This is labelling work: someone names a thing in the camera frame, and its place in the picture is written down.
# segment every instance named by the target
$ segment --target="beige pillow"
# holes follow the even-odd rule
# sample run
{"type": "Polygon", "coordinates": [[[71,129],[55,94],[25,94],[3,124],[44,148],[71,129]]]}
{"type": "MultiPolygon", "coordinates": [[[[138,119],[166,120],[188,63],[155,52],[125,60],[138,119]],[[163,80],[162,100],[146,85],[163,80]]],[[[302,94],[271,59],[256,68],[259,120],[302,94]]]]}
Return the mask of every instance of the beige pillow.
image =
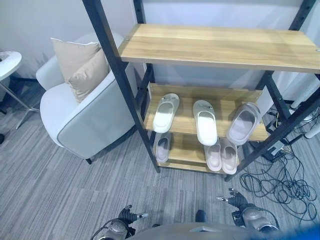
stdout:
{"type": "Polygon", "coordinates": [[[104,51],[100,49],[68,79],[78,103],[81,103],[105,79],[109,69],[104,51]]]}
{"type": "Polygon", "coordinates": [[[92,59],[100,50],[99,43],[97,42],[80,44],[64,42],[55,38],[51,38],[51,41],[66,83],[68,83],[68,79],[72,74],[92,59]]]}

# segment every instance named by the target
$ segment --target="metal frame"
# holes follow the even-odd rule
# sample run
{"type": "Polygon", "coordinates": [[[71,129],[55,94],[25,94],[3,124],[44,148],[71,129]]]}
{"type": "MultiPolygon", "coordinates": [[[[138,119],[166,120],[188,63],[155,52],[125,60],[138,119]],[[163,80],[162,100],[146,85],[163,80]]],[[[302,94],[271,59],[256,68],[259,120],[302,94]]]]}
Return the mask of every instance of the metal frame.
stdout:
{"type": "MultiPolygon", "coordinates": [[[[138,93],[134,97],[131,87],[126,76],[125,67],[128,63],[122,62],[115,41],[113,39],[110,26],[108,24],[106,15],[104,13],[101,0],[82,0],[87,14],[91,20],[96,35],[100,41],[101,47],[106,55],[106,58],[113,71],[115,79],[123,94],[124,100],[130,110],[132,118],[135,122],[142,141],[147,149],[147,152],[151,158],[153,166],[157,173],[160,172],[160,168],[157,164],[156,158],[153,153],[153,144],[155,140],[155,132],[152,131],[150,138],[144,126],[145,112],[143,109],[144,103],[148,101],[148,84],[155,82],[153,65],[147,63],[146,72],[143,80],[138,88],[138,93]]],[[[304,0],[297,12],[289,30],[298,30],[302,26],[303,22],[307,18],[316,0],[304,0]]],[[[145,15],[142,0],[133,0],[136,19],[138,24],[145,23],[145,15]]],[[[241,172],[250,163],[252,163],[257,157],[263,155],[270,147],[272,147],[277,141],[288,135],[296,125],[298,125],[306,116],[308,116],[318,105],[320,105],[320,88],[316,90],[301,106],[290,115],[289,108],[286,104],[286,100],[283,99],[279,92],[272,74],[274,71],[266,71],[262,76],[256,89],[262,90],[267,87],[271,98],[276,106],[279,116],[281,118],[281,125],[278,127],[263,143],[261,143],[253,152],[250,153],[248,143],[242,146],[244,159],[241,161],[237,168],[236,174],[241,172]]],[[[225,181],[232,179],[234,175],[227,175],[225,181]]]]}
{"type": "Polygon", "coordinates": [[[13,80],[13,81],[24,81],[24,82],[38,82],[37,79],[35,78],[23,78],[23,77],[15,77],[15,76],[10,76],[10,80],[13,80]]]}
{"type": "MultiPolygon", "coordinates": [[[[106,18],[106,14],[101,4],[101,0],[82,0],[82,1],[86,9],[86,12],[90,18],[90,21],[92,23],[92,26],[95,30],[96,36],[99,39],[101,47],[105,53],[108,63],[112,69],[115,79],[122,92],[124,100],[132,115],[136,128],[138,129],[139,134],[142,138],[142,141],[145,145],[145,148],[151,158],[153,166],[156,172],[159,173],[160,168],[157,164],[155,155],[153,153],[153,145],[151,144],[147,131],[145,130],[144,122],[141,116],[141,110],[131,90],[131,87],[125,72],[125,68],[124,68],[125,63],[123,63],[120,58],[112,32],[110,30],[109,23],[106,18]]],[[[148,82],[147,79],[145,81],[142,81],[144,86],[147,84],[147,82],[148,82]]]]}

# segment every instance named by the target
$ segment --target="armchair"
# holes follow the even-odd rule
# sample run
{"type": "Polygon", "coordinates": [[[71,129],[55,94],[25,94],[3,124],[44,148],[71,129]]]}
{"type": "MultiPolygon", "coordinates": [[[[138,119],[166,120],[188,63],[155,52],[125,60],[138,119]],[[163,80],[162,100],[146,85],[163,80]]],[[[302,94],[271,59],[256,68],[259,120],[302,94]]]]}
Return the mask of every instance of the armchair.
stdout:
{"type": "MultiPolygon", "coordinates": [[[[118,47],[123,41],[113,33],[118,47]]],[[[76,43],[98,42],[95,33],[87,34],[76,43]]],[[[133,94],[137,94],[134,68],[125,69],[133,94]]],[[[91,164],[91,157],[109,146],[134,125],[127,104],[112,71],[81,102],[65,83],[57,57],[52,57],[37,72],[36,78],[46,90],[40,103],[43,125],[52,140],[91,164]]]]}

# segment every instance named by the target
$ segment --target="slide sandal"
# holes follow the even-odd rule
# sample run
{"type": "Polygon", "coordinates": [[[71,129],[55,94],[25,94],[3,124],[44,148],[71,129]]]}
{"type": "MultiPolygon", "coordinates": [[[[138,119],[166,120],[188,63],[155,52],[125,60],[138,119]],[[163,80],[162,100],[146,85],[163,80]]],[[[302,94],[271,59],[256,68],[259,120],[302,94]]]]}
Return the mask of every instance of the slide sandal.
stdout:
{"type": "Polygon", "coordinates": [[[243,145],[259,124],[260,119],[260,110],[257,105],[252,102],[241,105],[226,132],[226,138],[235,145],[243,145]]]}
{"type": "Polygon", "coordinates": [[[226,174],[235,174],[237,171],[237,147],[226,138],[220,139],[220,145],[222,170],[226,174]]]}
{"type": "Polygon", "coordinates": [[[158,163],[165,163],[169,158],[171,132],[157,133],[154,139],[154,155],[158,163]]]}
{"type": "Polygon", "coordinates": [[[216,117],[211,104],[204,100],[196,101],[193,104],[193,116],[199,142],[205,146],[216,144],[218,140],[216,117]]]}
{"type": "Polygon", "coordinates": [[[213,172],[218,172],[222,168],[221,145],[219,139],[213,146],[204,146],[205,161],[208,168],[213,172]]]}
{"type": "Polygon", "coordinates": [[[169,131],[179,103],[180,99],[175,93],[168,93],[161,98],[153,119],[153,130],[156,133],[163,134],[169,131]]]}

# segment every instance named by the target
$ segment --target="wooden shelf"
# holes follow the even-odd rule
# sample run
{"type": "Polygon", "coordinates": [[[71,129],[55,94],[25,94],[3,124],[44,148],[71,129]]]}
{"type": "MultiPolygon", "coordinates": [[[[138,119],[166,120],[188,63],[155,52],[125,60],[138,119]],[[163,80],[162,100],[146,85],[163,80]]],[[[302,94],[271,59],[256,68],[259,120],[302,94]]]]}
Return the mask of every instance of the wooden shelf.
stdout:
{"type": "Polygon", "coordinates": [[[320,52],[300,31],[137,24],[119,47],[125,62],[320,74],[320,52]]]}
{"type": "MultiPolygon", "coordinates": [[[[225,138],[233,117],[241,104],[245,102],[255,103],[262,93],[260,90],[193,87],[159,85],[150,83],[151,101],[149,103],[144,125],[147,130],[153,130],[153,121],[157,107],[162,96],[175,93],[180,98],[178,110],[175,113],[170,132],[179,134],[196,135],[196,122],[193,116],[193,104],[196,100],[206,100],[213,106],[216,119],[217,134],[225,138]]],[[[250,140],[264,141],[268,134],[264,124],[258,124],[250,140]]]]}
{"type": "Polygon", "coordinates": [[[222,170],[211,171],[207,167],[204,146],[199,143],[196,135],[172,134],[169,160],[158,165],[165,168],[225,174],[222,170]]]}

